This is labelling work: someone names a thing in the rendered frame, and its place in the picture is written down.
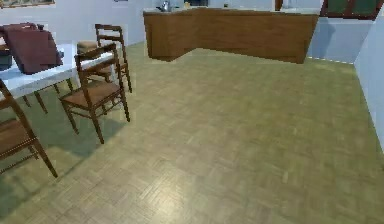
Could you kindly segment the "brown wooden kitchen counter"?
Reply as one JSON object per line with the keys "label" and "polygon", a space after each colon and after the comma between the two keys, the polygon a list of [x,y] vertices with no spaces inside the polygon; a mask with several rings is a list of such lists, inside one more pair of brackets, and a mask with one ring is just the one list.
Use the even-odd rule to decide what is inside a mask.
{"label": "brown wooden kitchen counter", "polygon": [[171,62],[196,49],[301,64],[316,28],[314,13],[191,8],[144,11],[148,56]]}

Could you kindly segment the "brown wooden chair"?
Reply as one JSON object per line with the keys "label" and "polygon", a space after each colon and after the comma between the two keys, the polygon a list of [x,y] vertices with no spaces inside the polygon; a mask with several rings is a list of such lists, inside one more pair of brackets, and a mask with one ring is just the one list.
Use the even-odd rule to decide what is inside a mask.
{"label": "brown wooden chair", "polygon": [[0,161],[21,152],[25,148],[29,150],[27,156],[0,169],[0,174],[31,158],[36,160],[42,158],[51,174],[57,178],[58,174],[43,149],[40,140],[33,132],[24,112],[2,79],[0,79],[0,92],[3,95],[3,99],[0,100],[0,110],[11,108],[16,115],[16,118],[0,121]]}
{"label": "brown wooden chair", "polygon": [[116,49],[119,53],[118,58],[119,58],[121,75],[126,77],[128,82],[129,92],[132,92],[129,63],[128,63],[128,57],[127,57],[122,27],[118,25],[96,24],[95,33],[96,33],[96,40],[97,40],[98,47],[109,45],[112,43],[116,45]]}
{"label": "brown wooden chair", "polygon": [[101,144],[104,143],[104,138],[98,121],[100,116],[107,114],[118,104],[122,104],[126,120],[130,121],[129,107],[120,71],[119,59],[118,67],[116,68],[118,83],[99,80],[90,81],[89,77],[100,73],[103,69],[100,68],[90,75],[84,73],[81,86],[59,98],[75,133],[78,134],[79,130],[73,115],[76,114],[89,118],[93,122]]}

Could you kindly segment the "white dining table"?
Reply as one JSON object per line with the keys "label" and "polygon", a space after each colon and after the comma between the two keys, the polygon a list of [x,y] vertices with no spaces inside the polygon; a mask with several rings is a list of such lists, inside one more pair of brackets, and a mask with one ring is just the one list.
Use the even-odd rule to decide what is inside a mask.
{"label": "white dining table", "polygon": [[22,74],[16,65],[0,72],[0,79],[6,84],[15,99],[69,78],[75,78],[81,86],[84,73],[90,75],[100,68],[118,67],[118,55],[114,43],[102,46],[91,52],[77,56],[75,45],[58,46],[64,52],[63,65],[44,70],[32,75]]}

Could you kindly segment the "dark red open laptop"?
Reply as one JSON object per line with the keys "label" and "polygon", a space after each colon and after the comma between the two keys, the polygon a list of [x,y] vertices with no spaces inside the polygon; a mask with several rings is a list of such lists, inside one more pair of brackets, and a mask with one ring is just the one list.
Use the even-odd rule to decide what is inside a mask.
{"label": "dark red open laptop", "polygon": [[34,23],[0,26],[19,70],[32,75],[63,64],[52,34]]}

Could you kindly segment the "brown framed window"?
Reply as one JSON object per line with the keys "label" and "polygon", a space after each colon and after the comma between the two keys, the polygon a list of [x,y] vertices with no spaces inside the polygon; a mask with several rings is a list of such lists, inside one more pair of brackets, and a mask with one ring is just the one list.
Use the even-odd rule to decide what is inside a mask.
{"label": "brown framed window", "polygon": [[375,20],[384,0],[324,0],[320,16],[327,18]]}

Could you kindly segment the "framed wall picture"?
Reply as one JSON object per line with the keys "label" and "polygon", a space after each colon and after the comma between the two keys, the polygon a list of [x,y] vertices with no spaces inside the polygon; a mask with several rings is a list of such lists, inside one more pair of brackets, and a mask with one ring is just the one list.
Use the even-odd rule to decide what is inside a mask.
{"label": "framed wall picture", "polygon": [[55,0],[0,0],[0,9],[55,4]]}

